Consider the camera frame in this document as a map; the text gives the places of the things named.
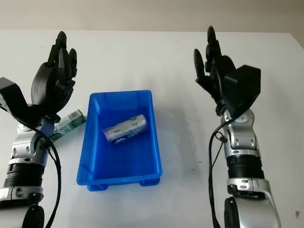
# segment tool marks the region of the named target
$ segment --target black joint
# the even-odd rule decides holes
[[[240,228],[238,206],[234,197],[225,199],[225,228]]]
[[[227,186],[227,190],[230,195],[235,195],[238,192],[238,187],[235,184],[230,184]]]

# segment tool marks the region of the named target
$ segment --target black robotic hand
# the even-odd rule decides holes
[[[247,65],[236,69],[228,56],[222,56],[212,26],[208,29],[206,59],[204,66],[200,52],[194,50],[196,82],[214,99],[218,116],[226,109],[231,117],[240,116],[260,94],[261,70]]]
[[[67,37],[60,32],[52,46],[48,61],[43,63],[32,84],[32,104],[28,105],[17,84],[0,78],[0,108],[10,113],[20,123],[36,127],[41,117],[59,122],[56,114],[69,101],[77,73],[77,54],[67,52]]]

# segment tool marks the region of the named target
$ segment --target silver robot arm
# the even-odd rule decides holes
[[[269,181],[264,179],[254,114],[249,109],[224,127],[225,157],[229,168],[225,228],[281,228]],[[231,119],[226,110],[221,123]]]
[[[37,129],[49,137],[54,131],[54,124],[42,119]],[[42,175],[48,159],[46,141],[21,123],[17,132],[7,178],[0,189],[0,208],[38,204],[43,198]]]

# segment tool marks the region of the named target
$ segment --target white wall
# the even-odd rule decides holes
[[[291,33],[304,47],[304,0],[0,0],[0,29]]]

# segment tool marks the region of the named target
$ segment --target metal bracket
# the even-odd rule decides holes
[[[234,122],[224,127],[225,132],[229,132],[230,144],[233,150],[249,149],[256,150],[256,135],[253,131],[254,114],[251,110],[244,112]],[[230,120],[229,111],[226,110],[221,118],[221,123]]]

